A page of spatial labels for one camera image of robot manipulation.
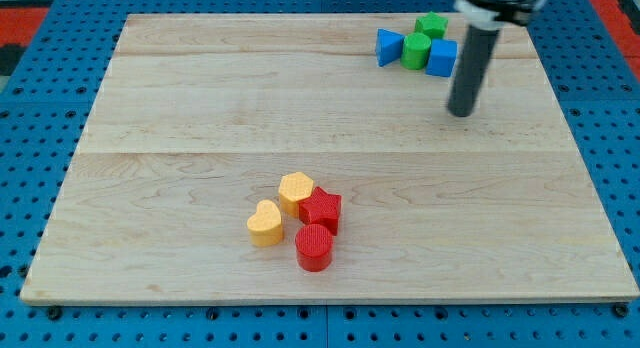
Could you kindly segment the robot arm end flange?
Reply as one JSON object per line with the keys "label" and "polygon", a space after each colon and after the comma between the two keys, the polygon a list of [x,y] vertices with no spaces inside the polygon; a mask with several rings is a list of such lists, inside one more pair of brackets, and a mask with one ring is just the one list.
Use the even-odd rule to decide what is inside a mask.
{"label": "robot arm end flange", "polygon": [[500,30],[505,24],[527,26],[548,0],[454,0],[454,8],[474,28]]}

